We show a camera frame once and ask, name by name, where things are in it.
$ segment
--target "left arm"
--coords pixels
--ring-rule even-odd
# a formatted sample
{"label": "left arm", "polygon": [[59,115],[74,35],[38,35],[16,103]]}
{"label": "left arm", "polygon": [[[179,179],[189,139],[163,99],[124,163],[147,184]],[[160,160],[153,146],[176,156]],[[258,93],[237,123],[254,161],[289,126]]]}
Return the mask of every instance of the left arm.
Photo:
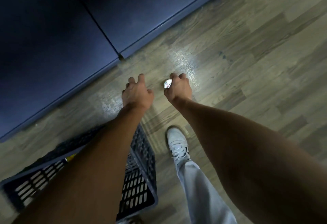
{"label": "left arm", "polygon": [[129,78],[118,116],[68,163],[14,224],[115,223],[130,144],[153,92]]}

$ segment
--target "plastic basket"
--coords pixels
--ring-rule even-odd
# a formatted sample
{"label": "plastic basket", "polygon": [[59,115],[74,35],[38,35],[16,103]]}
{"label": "plastic basket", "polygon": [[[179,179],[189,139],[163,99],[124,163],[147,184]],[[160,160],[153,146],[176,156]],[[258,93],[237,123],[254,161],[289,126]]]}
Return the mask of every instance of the plastic basket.
{"label": "plastic basket", "polygon": [[[78,153],[104,128],[95,127],[86,133],[59,144],[53,151],[3,180],[0,185],[11,203],[21,212],[67,164],[66,157]],[[122,199],[116,221],[139,214],[158,203],[154,152],[138,125],[126,162]]]}

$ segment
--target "white pants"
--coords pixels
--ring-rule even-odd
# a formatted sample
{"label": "white pants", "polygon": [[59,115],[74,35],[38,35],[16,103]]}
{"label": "white pants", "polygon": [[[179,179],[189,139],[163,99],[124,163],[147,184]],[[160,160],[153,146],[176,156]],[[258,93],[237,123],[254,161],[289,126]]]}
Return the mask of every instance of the white pants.
{"label": "white pants", "polygon": [[199,166],[188,161],[177,168],[192,224],[236,224],[236,219]]}

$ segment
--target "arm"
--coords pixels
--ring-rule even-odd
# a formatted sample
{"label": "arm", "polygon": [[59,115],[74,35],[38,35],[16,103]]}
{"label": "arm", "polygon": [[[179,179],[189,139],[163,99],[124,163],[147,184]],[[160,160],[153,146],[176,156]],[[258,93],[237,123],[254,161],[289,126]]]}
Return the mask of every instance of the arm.
{"label": "arm", "polygon": [[105,130],[67,164],[18,223],[115,223],[133,134],[153,101],[144,75],[129,78],[123,108]]}
{"label": "arm", "polygon": [[234,204],[254,223],[327,222],[327,172],[258,123],[191,100],[185,74],[165,96],[196,133]]}

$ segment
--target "wooden floor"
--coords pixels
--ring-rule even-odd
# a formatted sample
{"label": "wooden floor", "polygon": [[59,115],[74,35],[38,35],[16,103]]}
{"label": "wooden floor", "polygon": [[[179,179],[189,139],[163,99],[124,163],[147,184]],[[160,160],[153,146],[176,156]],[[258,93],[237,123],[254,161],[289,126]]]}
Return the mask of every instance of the wooden floor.
{"label": "wooden floor", "polygon": [[[327,165],[327,0],[212,0],[31,127],[0,144],[0,180],[58,143],[112,119],[128,77],[154,90],[142,120],[156,154],[159,204],[145,223],[189,223],[186,199],[165,144],[182,126],[190,155],[233,210],[193,130],[163,95],[173,71],[190,78],[194,99],[279,131]],[[16,213],[0,198],[0,223]]]}

